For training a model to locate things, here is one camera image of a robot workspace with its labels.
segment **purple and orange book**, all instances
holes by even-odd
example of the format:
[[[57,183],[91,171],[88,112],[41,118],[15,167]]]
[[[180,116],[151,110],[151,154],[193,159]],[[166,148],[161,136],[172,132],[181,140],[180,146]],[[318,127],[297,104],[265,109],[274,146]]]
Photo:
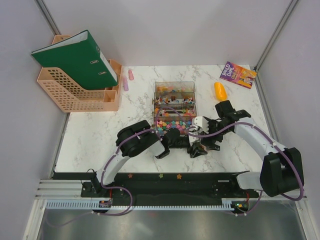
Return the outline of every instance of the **purple and orange book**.
[[[257,73],[255,71],[251,71],[242,66],[227,61],[222,70],[220,78],[243,86],[247,89],[251,89],[256,76]]]

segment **pink marker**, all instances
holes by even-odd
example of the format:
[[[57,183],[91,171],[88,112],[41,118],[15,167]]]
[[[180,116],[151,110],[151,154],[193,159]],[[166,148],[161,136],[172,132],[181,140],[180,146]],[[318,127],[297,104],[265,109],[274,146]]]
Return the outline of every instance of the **pink marker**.
[[[125,91],[129,91],[129,86],[128,86],[128,80],[126,76],[122,77],[122,82],[123,82],[123,88]]]
[[[130,80],[135,79],[135,78],[134,78],[134,74],[132,73],[132,70],[131,70],[131,69],[129,69],[128,73],[129,73],[129,79],[130,79]]]

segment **gray floor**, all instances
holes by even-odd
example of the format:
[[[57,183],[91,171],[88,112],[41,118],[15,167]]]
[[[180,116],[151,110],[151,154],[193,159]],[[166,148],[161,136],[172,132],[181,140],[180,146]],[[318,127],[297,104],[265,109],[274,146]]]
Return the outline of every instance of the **gray floor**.
[[[47,210],[62,224],[83,210]],[[248,216],[217,211],[133,211],[124,216],[81,217],[64,227],[43,224],[45,240],[305,240],[294,202],[262,201]]]

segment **book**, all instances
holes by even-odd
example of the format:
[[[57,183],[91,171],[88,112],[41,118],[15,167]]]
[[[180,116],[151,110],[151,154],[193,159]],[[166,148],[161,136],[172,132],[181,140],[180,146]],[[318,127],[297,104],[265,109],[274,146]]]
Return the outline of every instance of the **book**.
[[[243,86],[247,89],[251,89],[256,76],[257,73],[255,71],[248,70],[242,66],[227,61],[220,78]]]
[[[60,68],[86,90],[118,85],[117,75],[88,30],[33,51],[44,68]]]

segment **tabletop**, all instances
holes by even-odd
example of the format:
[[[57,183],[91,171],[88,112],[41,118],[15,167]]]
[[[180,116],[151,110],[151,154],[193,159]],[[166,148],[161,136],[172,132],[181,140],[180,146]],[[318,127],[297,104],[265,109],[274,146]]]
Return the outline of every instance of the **tabletop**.
[[[152,100],[155,82],[194,82],[198,116],[218,118],[214,83],[221,82],[235,110],[246,110],[256,124],[269,133],[257,93],[251,89],[219,79],[224,65],[135,66],[123,67],[129,80],[129,91],[122,89],[119,110],[116,112],[74,112],[70,114],[55,172],[86,172],[99,170],[116,150],[117,133],[134,123],[153,122]],[[127,173],[183,173],[183,172],[241,172],[260,171],[262,160],[258,154],[233,132],[223,137],[220,151],[190,158],[185,149],[172,149],[170,155],[156,159],[145,150],[129,159],[120,172]]]

